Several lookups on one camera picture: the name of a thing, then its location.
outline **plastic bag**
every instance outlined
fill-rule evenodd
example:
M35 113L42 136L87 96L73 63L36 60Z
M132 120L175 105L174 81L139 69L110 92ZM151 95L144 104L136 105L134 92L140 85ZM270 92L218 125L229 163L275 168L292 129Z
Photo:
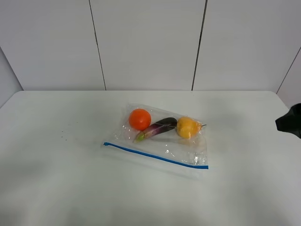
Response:
M208 169L204 129L199 120L187 116L129 105L122 124L104 145L184 167Z

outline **black object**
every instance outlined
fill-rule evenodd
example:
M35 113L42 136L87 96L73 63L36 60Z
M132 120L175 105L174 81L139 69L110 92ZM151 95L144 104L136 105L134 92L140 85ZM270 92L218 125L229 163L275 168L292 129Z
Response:
M279 131L292 133L301 139L301 104L291 107L287 114L276 120Z

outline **plastic toy vegetable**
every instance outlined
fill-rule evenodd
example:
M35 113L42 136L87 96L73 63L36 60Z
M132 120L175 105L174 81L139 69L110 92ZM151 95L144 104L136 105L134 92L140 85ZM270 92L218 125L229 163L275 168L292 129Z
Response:
M194 121L192 118L184 116L178 120L177 132L182 138L190 139L201 129L202 125L199 122Z
M174 129L176 126L177 126L177 119L175 119L173 117L159 120L158 122L150 125L144 131L140 132L136 136L134 143L138 143L144 139L153 137L154 135L170 131L170 130Z
M128 122L136 130L145 130L151 124L151 115L144 109L135 109L131 112Z

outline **yellow fruit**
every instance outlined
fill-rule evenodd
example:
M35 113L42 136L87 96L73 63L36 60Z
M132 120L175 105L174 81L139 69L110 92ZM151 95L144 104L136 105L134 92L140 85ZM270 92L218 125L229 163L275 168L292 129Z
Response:
M200 130L202 125L189 117L181 117L177 123L177 132L179 136L185 139L194 137Z

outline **tomato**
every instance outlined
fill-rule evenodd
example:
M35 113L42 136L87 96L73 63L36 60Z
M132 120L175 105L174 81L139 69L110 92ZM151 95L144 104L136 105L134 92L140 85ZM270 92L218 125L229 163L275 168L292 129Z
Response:
M144 109L135 109L131 112L128 122L136 130L145 130L151 124L151 115Z

